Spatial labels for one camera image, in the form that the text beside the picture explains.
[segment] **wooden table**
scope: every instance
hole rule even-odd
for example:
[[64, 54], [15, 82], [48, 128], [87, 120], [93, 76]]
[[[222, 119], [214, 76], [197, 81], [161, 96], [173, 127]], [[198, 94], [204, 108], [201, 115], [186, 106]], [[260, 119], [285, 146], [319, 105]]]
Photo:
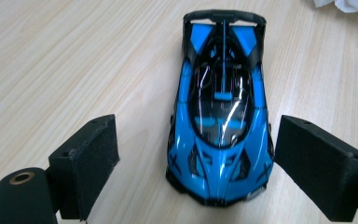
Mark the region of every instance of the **wooden table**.
[[358, 14], [309, 0], [0, 1], [0, 179], [47, 168], [83, 124], [114, 113], [121, 161], [89, 223], [329, 223], [278, 165], [263, 194], [226, 209], [199, 205], [165, 180], [182, 18], [205, 8], [267, 19], [274, 142], [287, 114], [358, 148]]

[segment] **black foam block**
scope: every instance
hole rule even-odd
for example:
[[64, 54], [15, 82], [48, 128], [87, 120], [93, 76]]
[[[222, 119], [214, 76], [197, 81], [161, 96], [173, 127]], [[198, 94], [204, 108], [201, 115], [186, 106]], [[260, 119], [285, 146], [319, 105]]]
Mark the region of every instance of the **black foam block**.
[[119, 160], [115, 116], [89, 121], [48, 160], [62, 218], [87, 219]]
[[282, 116], [275, 161], [332, 221], [352, 221], [358, 150], [318, 126]]

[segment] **toy car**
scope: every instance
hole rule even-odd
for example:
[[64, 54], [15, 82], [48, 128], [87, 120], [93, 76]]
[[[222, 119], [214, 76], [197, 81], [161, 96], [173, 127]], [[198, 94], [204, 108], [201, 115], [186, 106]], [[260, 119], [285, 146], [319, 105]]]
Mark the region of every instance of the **toy car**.
[[[201, 20], [212, 24], [193, 22]], [[166, 178], [200, 203], [227, 206], [250, 199], [269, 181], [274, 149], [262, 70], [265, 29], [265, 19], [249, 12], [184, 16], [185, 58]]]

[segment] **car headlight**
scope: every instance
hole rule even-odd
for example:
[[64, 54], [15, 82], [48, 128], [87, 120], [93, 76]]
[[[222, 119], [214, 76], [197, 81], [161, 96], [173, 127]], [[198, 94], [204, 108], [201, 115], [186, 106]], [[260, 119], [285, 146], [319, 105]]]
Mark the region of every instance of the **car headlight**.
[[196, 145], [191, 149], [190, 155], [188, 155], [188, 169], [190, 173], [198, 177], [205, 177], [200, 161], [200, 155], [197, 151]]
[[234, 173], [232, 174], [231, 180], [243, 180], [248, 177], [251, 163], [249, 161], [246, 150], [244, 149], [241, 153], [240, 159], [235, 166]]

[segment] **blue toy car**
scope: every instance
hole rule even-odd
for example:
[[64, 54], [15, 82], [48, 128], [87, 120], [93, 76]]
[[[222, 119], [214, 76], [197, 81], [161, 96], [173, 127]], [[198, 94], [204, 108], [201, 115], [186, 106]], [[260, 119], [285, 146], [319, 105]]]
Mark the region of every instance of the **blue toy car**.
[[[193, 22], [200, 20], [212, 24]], [[265, 29], [265, 19], [249, 12], [204, 10], [184, 16], [185, 58], [166, 177], [203, 204], [249, 199], [269, 181], [274, 149], [262, 70]]]

